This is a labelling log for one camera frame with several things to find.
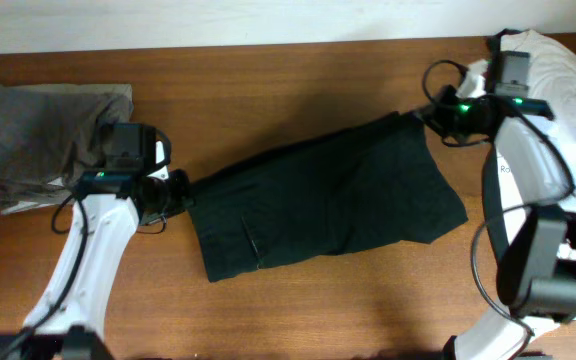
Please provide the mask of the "black shorts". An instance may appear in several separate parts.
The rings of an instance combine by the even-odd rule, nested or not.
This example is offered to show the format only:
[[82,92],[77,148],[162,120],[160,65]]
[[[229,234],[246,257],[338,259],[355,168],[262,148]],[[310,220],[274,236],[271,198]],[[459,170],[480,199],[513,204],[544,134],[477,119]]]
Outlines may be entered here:
[[430,244],[467,220],[422,122],[397,112],[233,164],[195,182],[191,200],[211,282],[401,240]]

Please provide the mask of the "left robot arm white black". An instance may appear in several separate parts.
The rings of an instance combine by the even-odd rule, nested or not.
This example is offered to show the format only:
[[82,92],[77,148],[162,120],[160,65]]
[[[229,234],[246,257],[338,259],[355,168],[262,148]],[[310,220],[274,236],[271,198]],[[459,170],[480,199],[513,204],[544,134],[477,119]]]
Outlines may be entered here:
[[18,332],[0,332],[0,360],[111,358],[105,314],[129,241],[186,209],[189,180],[169,170],[171,150],[153,126],[110,127],[103,162],[83,172],[66,199],[72,221],[47,287]]

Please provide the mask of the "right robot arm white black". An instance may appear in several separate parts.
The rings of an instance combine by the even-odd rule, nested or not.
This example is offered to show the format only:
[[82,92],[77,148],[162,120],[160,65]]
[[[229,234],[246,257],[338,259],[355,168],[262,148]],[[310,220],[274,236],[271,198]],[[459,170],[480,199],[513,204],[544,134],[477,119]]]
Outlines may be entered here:
[[495,298],[476,285],[489,310],[472,328],[451,337],[445,359],[522,359],[528,345],[576,321],[576,179],[571,152],[548,102],[529,95],[530,56],[496,51],[480,95],[448,85],[415,116],[448,147],[488,143],[510,166],[520,202],[486,216],[479,232],[525,219],[514,236],[492,241],[497,261]]

